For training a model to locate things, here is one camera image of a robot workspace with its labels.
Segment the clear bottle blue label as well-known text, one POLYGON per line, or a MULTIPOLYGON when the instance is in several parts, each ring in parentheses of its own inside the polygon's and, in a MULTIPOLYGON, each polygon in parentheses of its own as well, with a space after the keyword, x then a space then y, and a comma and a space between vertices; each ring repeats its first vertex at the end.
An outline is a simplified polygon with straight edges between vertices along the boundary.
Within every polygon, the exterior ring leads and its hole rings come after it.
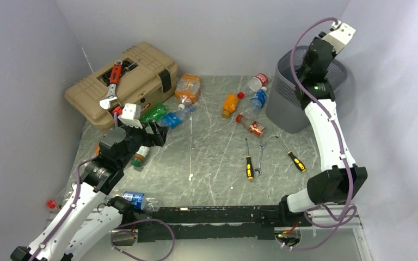
POLYGON ((170 112, 164 115, 158 121, 158 125, 160 127, 169 127, 170 129, 174 129, 183 121, 190 118, 194 110, 195 107, 193 105, 183 106, 182 104, 180 104, 179 109, 177 111, 170 112))

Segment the brown bottle green cap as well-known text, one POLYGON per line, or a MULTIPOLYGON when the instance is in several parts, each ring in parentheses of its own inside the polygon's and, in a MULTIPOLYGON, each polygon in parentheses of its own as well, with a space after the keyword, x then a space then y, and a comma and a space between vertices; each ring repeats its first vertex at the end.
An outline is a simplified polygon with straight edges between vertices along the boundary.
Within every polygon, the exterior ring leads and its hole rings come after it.
POLYGON ((134 167, 142 167, 145 159, 149 153, 150 148, 147 146, 140 146, 139 150, 133 155, 131 165, 134 167))

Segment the red label sauce bottle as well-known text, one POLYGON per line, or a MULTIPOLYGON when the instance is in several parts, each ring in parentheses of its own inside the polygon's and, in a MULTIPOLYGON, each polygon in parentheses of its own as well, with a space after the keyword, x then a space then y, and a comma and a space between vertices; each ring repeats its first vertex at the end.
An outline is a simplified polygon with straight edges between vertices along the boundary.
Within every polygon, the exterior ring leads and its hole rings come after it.
POLYGON ((249 133, 257 138, 264 133, 265 127, 262 124, 242 114, 238 114, 235 121, 241 124, 249 133))

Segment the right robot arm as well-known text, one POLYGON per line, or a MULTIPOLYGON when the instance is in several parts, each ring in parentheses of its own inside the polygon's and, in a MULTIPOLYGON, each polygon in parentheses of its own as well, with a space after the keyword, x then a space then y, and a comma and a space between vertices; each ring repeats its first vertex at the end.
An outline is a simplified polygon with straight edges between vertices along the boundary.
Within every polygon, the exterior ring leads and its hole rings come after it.
POLYGON ((335 60, 355 34, 354 29, 336 29, 319 33, 309 46, 295 47, 276 67, 276 76, 286 84, 296 105, 303 110, 313 129, 321 173, 311 177, 304 189, 284 196, 278 218, 290 226, 300 214, 328 203, 350 202, 367 179, 365 167, 359 167, 351 155, 339 124, 333 83, 340 84, 346 69, 335 60))

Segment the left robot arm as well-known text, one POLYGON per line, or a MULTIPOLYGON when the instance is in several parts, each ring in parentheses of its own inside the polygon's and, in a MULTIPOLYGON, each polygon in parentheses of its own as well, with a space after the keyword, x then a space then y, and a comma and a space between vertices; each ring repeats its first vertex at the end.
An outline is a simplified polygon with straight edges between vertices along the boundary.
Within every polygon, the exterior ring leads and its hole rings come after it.
POLYGON ((86 225, 84 221, 123 178, 140 147, 163 146, 168 130, 153 120, 109 130, 99 142, 98 154, 81 163, 84 171, 77 172, 73 193, 53 221, 29 246, 14 249, 11 260, 79 260, 110 230, 130 227, 138 210, 121 196, 111 198, 86 225))

